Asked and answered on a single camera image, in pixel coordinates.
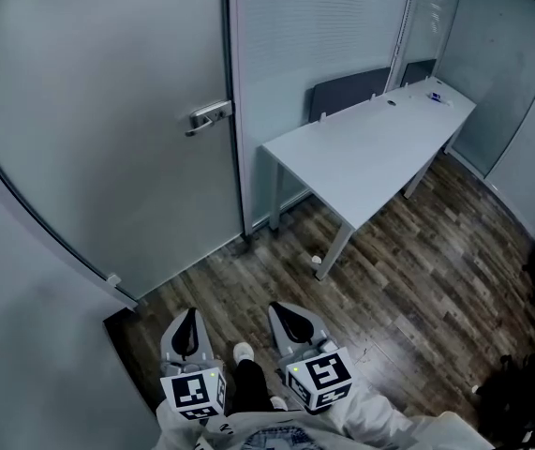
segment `wooden floor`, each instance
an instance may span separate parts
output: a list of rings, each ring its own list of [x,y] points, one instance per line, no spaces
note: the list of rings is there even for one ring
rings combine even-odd
[[[159,340],[171,320],[198,308],[214,351],[231,369],[242,340],[274,393],[277,355],[267,305],[318,313],[356,367],[408,415],[454,411],[477,424],[471,387],[505,353],[535,351],[535,307],[521,265],[531,241],[492,194],[450,157],[438,157],[410,200],[396,195],[350,239],[330,275],[313,277],[338,221],[316,198],[250,245],[238,238],[148,294],[136,314],[109,325],[149,404],[163,394]],[[233,384],[228,382],[231,395]]]

